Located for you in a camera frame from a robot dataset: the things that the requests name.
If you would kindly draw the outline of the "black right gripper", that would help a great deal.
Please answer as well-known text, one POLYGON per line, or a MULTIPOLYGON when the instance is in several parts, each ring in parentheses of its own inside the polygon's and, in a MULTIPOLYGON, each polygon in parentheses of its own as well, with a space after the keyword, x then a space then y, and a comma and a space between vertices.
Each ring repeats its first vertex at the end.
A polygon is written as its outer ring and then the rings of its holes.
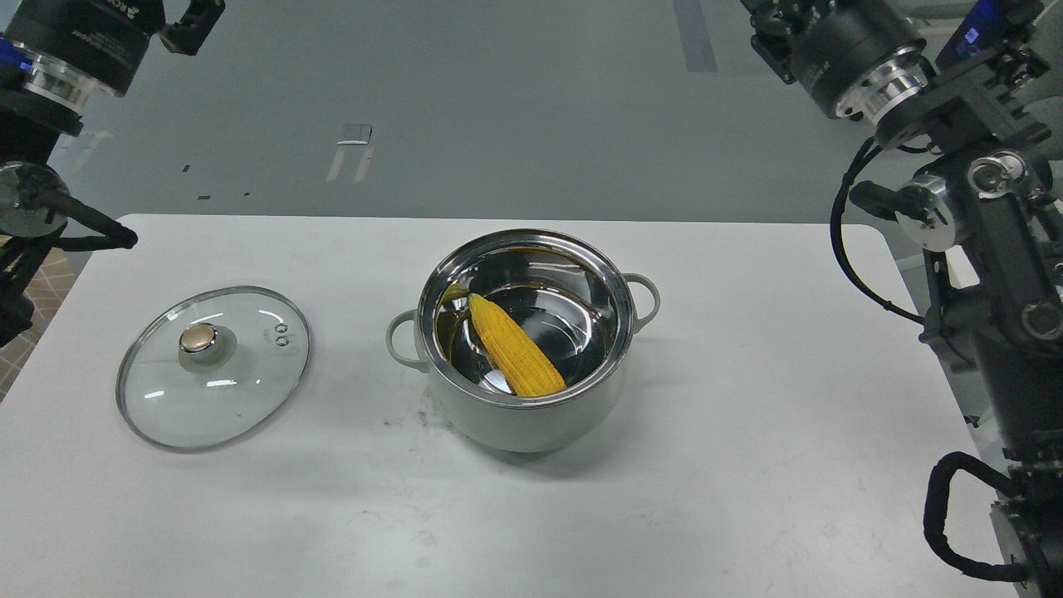
POLYGON ((926 42, 885 1, 741 1, 750 47, 787 85, 797 80, 828 118, 878 121, 929 82, 926 42))

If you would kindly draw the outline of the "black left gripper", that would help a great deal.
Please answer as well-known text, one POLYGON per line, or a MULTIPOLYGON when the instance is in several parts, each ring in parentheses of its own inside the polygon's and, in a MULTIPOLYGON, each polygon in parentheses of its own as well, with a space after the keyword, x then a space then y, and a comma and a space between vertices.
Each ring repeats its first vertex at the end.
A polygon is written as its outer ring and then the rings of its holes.
POLYGON ((22 1, 5 35, 123 97, 154 34, 171 53, 197 56, 225 8, 221 0, 190 1, 181 18, 164 25, 162 1, 22 1))

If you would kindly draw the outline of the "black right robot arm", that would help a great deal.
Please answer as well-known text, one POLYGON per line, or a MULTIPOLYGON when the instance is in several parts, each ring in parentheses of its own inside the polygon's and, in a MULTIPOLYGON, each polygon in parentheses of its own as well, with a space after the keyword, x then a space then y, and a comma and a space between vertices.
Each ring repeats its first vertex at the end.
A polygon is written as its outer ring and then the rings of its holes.
POLYGON ((957 571, 1061 594, 1061 211, 1020 85, 1049 65, 1029 48, 1041 1, 977 1, 933 61, 884 1, 747 1, 752 49, 831 119, 874 126, 843 175, 829 221, 858 291, 919 323, 954 371, 973 371, 1010 463, 951 452, 933 467, 923 534, 957 571), (930 306, 902 311, 868 289, 840 240, 853 203, 923 249, 930 306))

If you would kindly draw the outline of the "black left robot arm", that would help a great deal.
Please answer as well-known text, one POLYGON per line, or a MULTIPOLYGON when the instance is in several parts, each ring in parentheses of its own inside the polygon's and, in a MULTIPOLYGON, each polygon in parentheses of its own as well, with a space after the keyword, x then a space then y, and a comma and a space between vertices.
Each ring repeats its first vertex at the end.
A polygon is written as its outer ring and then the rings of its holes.
POLYGON ((62 136, 83 129, 95 91, 123 97, 158 38, 196 56, 224 10, 191 1, 167 22, 161 1, 22 1, 2 31, 1 341, 32 326, 30 281, 53 250, 129 249, 137 234, 72 197, 48 164, 62 136))

